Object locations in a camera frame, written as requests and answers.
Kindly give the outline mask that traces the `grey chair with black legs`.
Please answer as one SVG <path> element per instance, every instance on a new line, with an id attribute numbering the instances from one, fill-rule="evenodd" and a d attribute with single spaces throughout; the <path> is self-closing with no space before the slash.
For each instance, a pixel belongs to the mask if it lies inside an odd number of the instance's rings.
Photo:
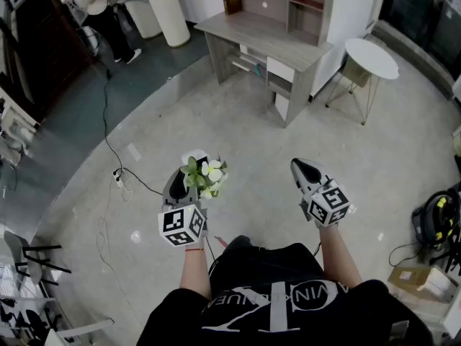
<path id="1" fill-rule="evenodd" d="M 5 231 L 3 240 L 12 253 L 13 265 L 16 273 L 31 279 L 34 285 L 47 284 L 58 286 L 55 280 L 48 280 L 44 274 L 46 269 L 71 274 L 64 267 L 54 265 L 47 252 L 62 249 L 61 245 L 30 246 L 26 239 L 16 234 Z"/>

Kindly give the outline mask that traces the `brown hardcover book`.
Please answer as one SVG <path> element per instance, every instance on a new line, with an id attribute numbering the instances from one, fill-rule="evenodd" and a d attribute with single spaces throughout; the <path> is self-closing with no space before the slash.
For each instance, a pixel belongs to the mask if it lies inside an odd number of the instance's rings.
<path id="1" fill-rule="evenodd" d="M 223 5 L 227 17 L 243 10 L 242 0 L 223 0 Z"/>

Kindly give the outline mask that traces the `short white fluted pedestal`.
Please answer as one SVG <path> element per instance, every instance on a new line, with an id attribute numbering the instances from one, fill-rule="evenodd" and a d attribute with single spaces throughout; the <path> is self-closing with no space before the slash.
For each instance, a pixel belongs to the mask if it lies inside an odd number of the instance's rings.
<path id="1" fill-rule="evenodd" d="M 148 1 L 127 0 L 125 6 L 142 38 L 151 39 L 162 33 L 160 24 Z"/>

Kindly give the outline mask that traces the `person's right forearm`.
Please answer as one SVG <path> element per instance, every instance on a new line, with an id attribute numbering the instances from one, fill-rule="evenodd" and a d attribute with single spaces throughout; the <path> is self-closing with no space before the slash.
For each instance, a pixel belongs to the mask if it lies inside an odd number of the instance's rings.
<path id="1" fill-rule="evenodd" d="M 338 226 L 320 228 L 319 234 L 325 276 L 349 288 L 358 286 L 362 278 L 341 237 Z"/>

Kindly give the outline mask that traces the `cardboard box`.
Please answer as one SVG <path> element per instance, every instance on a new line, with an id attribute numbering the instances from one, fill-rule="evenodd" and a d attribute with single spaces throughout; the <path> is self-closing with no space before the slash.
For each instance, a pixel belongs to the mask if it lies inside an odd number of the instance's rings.
<path id="1" fill-rule="evenodd" d="M 417 298 L 439 303 L 450 303 L 459 286 L 437 266 L 395 267 L 388 282 Z"/>

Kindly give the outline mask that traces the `round white side table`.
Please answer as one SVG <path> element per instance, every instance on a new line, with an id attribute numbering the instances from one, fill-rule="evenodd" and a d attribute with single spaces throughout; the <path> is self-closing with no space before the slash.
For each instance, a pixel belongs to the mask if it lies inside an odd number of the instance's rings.
<path id="1" fill-rule="evenodd" d="M 361 118 L 359 124 L 365 125 L 374 104 L 379 83 L 392 81 L 399 77 L 399 68 L 391 55 L 378 44 L 352 38 L 346 41 L 346 62 L 340 77 L 332 89 L 325 107 L 330 108 L 340 98 L 350 95 Z M 355 90 L 368 88 L 366 106 L 361 106 Z"/>

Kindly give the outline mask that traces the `person's left forearm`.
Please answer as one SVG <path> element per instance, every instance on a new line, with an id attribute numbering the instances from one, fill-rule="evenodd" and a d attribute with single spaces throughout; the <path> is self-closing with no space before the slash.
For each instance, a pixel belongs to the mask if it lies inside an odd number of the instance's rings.
<path id="1" fill-rule="evenodd" d="M 192 290 L 207 300 L 211 300 L 212 291 L 204 238 L 201 237 L 197 243 L 185 246 L 184 253 L 184 266 L 179 287 Z"/>

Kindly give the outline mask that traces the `black and yellow vacuum cleaner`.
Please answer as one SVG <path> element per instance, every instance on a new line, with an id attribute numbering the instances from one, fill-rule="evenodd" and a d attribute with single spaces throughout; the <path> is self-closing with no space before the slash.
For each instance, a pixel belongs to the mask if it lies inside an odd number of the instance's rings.
<path id="1" fill-rule="evenodd" d="M 444 243 L 461 224 L 461 197 L 454 189 L 435 192 L 411 214 L 420 244 L 436 247 Z"/>

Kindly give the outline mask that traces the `glass double door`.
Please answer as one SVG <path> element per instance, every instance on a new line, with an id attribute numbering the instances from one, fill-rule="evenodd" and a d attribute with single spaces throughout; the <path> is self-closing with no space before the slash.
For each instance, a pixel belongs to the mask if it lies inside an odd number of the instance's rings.
<path id="1" fill-rule="evenodd" d="M 461 0 L 383 0 L 379 18 L 461 75 Z"/>

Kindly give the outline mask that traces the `tall white fluted pedestal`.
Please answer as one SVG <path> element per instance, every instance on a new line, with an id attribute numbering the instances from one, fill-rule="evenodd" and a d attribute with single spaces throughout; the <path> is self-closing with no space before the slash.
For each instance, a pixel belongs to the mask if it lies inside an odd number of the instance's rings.
<path id="1" fill-rule="evenodd" d="M 179 0 L 149 0 L 167 44 L 178 48 L 190 39 Z"/>

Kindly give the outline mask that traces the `person's black printed t-shirt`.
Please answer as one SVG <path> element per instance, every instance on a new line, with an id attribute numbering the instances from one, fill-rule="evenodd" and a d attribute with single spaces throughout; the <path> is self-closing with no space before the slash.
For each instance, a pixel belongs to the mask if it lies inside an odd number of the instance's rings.
<path id="1" fill-rule="evenodd" d="M 240 236 L 213 263 L 210 292 L 181 285 L 136 346 L 433 346 L 431 332 L 379 280 L 326 276 L 300 243 L 263 249 Z"/>

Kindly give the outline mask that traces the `grey wooden desk with shelves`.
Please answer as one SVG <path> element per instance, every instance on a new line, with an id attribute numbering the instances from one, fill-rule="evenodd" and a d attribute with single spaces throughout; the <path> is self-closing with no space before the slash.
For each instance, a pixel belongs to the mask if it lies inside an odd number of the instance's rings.
<path id="1" fill-rule="evenodd" d="M 196 25 L 204 32 L 218 82 L 245 71 L 265 82 L 264 112 L 287 127 L 310 101 L 334 0 L 242 0 L 243 10 Z"/>

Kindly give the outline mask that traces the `white flowers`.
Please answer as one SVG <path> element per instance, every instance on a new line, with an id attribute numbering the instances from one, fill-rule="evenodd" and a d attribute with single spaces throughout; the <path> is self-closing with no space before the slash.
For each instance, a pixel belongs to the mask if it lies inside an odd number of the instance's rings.
<path id="1" fill-rule="evenodd" d="M 222 184 L 227 180 L 227 164 L 220 157 L 210 158 L 201 149 L 182 155 L 180 172 L 184 175 L 183 185 L 195 189 L 200 200 L 211 200 L 220 194 Z"/>

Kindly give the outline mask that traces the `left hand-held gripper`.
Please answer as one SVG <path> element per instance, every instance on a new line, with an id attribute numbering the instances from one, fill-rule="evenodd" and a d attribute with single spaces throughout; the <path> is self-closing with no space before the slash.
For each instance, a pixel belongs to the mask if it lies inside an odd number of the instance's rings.
<path id="1" fill-rule="evenodd" d="M 158 214 L 160 236 L 173 247 L 202 247 L 207 236 L 207 209 L 202 207 L 196 186 L 184 185 L 185 174 L 178 168 L 163 189 Z"/>

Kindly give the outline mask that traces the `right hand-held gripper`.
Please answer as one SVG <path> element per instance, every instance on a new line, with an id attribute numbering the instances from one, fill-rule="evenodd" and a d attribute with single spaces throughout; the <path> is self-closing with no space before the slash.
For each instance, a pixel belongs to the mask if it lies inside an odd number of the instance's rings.
<path id="1" fill-rule="evenodd" d="M 351 200 L 343 185 L 330 179 L 329 173 L 319 163 L 308 159 L 293 159 L 291 172 L 297 187 L 305 193 L 300 207 L 308 221 L 320 228 L 339 223 L 350 210 Z"/>

